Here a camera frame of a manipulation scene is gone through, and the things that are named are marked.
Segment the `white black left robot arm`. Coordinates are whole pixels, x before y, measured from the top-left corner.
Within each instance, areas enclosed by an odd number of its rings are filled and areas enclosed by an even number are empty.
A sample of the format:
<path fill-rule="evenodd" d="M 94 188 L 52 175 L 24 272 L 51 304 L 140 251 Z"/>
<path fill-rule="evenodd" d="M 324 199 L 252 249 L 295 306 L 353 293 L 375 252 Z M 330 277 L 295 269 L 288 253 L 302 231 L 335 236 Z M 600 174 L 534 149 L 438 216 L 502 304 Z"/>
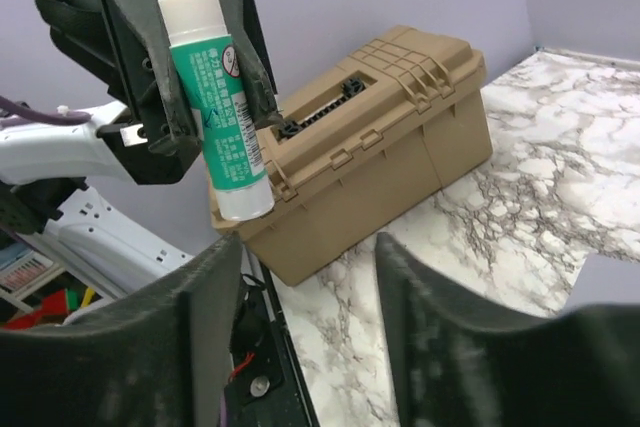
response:
<path fill-rule="evenodd" d="M 181 267 L 189 255 L 88 184 L 111 177 L 170 185 L 198 158 L 196 113 L 169 52 L 157 0 L 35 0 L 53 44 L 107 85 L 110 102 L 43 113 L 1 103 L 1 226 L 117 299 Z M 254 0 L 221 0 L 239 55 L 249 116 L 281 123 Z"/>

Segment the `grey paper envelope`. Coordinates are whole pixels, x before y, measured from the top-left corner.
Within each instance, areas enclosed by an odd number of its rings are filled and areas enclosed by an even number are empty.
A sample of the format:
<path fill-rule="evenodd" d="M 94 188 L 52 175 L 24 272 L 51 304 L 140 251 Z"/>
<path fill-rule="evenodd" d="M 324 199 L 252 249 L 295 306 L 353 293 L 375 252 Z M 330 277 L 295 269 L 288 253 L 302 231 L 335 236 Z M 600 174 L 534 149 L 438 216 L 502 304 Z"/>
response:
<path fill-rule="evenodd" d="M 638 262 L 589 254 L 562 311 L 595 304 L 638 304 L 639 276 Z"/>

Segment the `green white glue stick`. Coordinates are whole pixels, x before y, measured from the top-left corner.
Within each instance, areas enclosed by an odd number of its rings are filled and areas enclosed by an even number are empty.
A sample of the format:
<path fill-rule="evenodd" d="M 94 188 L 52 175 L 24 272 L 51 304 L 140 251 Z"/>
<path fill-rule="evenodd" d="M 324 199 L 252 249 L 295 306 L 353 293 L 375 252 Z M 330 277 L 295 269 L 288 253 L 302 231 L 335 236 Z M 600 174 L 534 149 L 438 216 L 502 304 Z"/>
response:
<path fill-rule="evenodd" d="M 194 112 L 221 217 L 247 221 L 274 198 L 239 58 L 219 0 L 158 0 L 176 71 Z"/>

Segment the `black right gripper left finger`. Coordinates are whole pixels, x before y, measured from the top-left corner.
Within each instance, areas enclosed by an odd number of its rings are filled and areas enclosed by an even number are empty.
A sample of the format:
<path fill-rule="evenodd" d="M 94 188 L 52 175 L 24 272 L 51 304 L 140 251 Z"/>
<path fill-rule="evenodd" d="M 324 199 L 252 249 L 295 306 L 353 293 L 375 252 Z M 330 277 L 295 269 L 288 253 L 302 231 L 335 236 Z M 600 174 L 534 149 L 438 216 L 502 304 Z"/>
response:
<path fill-rule="evenodd" d="M 2 330 L 2 425 L 217 425 L 242 255 L 227 235 L 73 323 Z"/>

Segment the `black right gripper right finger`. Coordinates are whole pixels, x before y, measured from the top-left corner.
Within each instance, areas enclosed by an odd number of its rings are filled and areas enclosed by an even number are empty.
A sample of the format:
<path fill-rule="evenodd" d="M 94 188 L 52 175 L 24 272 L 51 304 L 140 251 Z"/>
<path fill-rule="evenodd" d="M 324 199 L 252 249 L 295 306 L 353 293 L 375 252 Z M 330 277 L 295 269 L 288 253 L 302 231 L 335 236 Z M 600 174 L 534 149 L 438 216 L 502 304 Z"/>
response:
<path fill-rule="evenodd" d="M 552 318 L 488 300 L 375 243 L 398 420 L 403 426 L 635 426 L 639 309 L 592 305 Z"/>

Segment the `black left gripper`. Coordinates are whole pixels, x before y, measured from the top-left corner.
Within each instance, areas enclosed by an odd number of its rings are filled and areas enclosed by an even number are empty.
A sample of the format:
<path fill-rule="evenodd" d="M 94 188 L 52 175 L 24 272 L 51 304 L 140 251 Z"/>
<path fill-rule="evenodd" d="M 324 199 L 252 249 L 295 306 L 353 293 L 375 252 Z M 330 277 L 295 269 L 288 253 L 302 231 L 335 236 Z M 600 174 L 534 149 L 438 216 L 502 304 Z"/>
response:
<path fill-rule="evenodd" d="M 200 154 L 195 116 L 169 52 L 158 0 L 100 0 L 128 113 L 98 131 L 139 185 L 181 180 Z M 257 128 L 278 123 L 277 89 L 255 0 L 220 0 Z"/>

